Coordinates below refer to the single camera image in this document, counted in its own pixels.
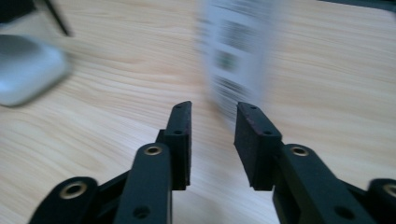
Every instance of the brass insert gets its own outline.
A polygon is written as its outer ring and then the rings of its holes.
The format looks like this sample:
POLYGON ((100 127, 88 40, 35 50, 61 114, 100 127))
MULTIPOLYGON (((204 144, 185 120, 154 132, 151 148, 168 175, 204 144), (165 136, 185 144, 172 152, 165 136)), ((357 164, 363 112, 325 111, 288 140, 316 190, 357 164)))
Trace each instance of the brass insert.
POLYGON ((394 184, 386 184, 386 185, 384 185, 384 191, 386 193, 390 194, 390 196, 396 198, 396 185, 394 185, 394 184))
POLYGON ((163 151, 160 147, 148 147, 145 149, 145 154, 149 156, 155 156, 160 154, 163 151))
POLYGON ((307 156, 309 155, 309 152, 301 147, 292 147, 291 152, 293 152, 294 155, 296 156, 307 156))
POLYGON ((87 190, 87 185, 82 181, 76 181, 66 185, 59 196, 63 199, 74 199, 83 194, 87 190))

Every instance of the light wood surface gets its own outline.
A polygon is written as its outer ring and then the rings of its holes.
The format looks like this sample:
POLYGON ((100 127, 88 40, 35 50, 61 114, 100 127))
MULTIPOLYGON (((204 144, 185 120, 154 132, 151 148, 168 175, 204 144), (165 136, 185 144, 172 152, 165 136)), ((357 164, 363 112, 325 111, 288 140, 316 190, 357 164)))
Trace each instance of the light wood surface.
MULTIPOLYGON (((191 186, 174 223, 278 223, 270 192, 248 186, 233 134, 206 97, 196 1, 65 0, 71 75, 28 105, 0 107, 0 223, 26 223, 58 183, 99 184, 131 167, 177 103, 192 101, 191 186)), ((290 1, 262 110, 285 143, 311 147, 366 188, 396 179, 394 14, 290 1)))

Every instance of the screw hole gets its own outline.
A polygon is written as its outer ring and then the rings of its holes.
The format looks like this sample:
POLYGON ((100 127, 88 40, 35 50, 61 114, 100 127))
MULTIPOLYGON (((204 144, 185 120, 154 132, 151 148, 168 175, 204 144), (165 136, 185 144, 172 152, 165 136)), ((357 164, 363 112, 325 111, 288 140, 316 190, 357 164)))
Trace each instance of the screw hole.
POLYGON ((139 206, 134 210, 134 217, 137 219, 144 219, 149 216, 149 208, 147 206, 139 206))
POLYGON ((343 206, 334 207, 334 211, 338 216, 343 217, 345 219, 352 220, 355 218, 355 215, 353 214, 353 212, 351 212, 349 209, 347 209, 343 206))
POLYGON ((146 148, 145 153, 150 156, 155 156, 160 154, 162 151, 163 149, 160 147, 148 147, 146 148))
POLYGON ((83 194, 87 190, 87 185, 82 181, 70 183, 61 190, 59 196, 63 199, 74 199, 83 194))
POLYGON ((300 148, 300 147, 293 147, 291 151, 294 153, 296 156, 307 156, 309 153, 306 149, 300 148))
POLYGON ((384 185, 384 191, 388 193, 390 196, 396 198, 396 185, 394 184, 384 185))

